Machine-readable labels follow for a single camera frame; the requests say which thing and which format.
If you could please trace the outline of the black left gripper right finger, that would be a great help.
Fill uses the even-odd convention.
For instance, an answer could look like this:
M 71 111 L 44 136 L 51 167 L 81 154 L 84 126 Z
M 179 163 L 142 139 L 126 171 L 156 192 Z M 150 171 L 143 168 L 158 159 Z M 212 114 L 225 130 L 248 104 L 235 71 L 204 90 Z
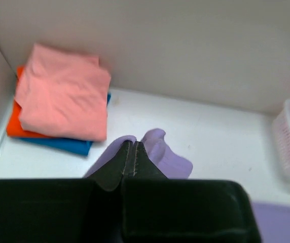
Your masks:
M 137 142 L 121 184 L 124 242 L 261 242 L 250 199 L 228 180 L 169 179 Z

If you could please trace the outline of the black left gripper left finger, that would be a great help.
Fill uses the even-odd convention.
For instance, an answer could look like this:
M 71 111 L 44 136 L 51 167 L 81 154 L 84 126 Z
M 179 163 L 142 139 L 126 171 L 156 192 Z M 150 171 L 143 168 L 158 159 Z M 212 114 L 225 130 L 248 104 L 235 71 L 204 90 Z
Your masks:
M 86 178 L 0 180 L 0 242 L 103 242 L 120 217 L 119 187 L 131 150 Z

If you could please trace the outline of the purple t-shirt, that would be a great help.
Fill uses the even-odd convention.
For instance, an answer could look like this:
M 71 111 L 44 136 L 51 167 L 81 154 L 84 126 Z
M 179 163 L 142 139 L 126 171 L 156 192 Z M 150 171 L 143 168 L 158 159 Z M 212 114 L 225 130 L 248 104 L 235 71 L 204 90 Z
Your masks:
M 186 179 L 192 172 L 193 164 L 175 154 L 164 140 L 165 131 L 152 129 L 145 133 L 141 142 L 150 161 L 168 178 Z M 126 135 L 114 140 L 84 175 L 88 177 L 112 159 L 122 144 L 130 141 L 134 145 L 137 138 Z M 263 242 L 290 242 L 290 207 L 253 202 L 252 209 L 258 223 Z

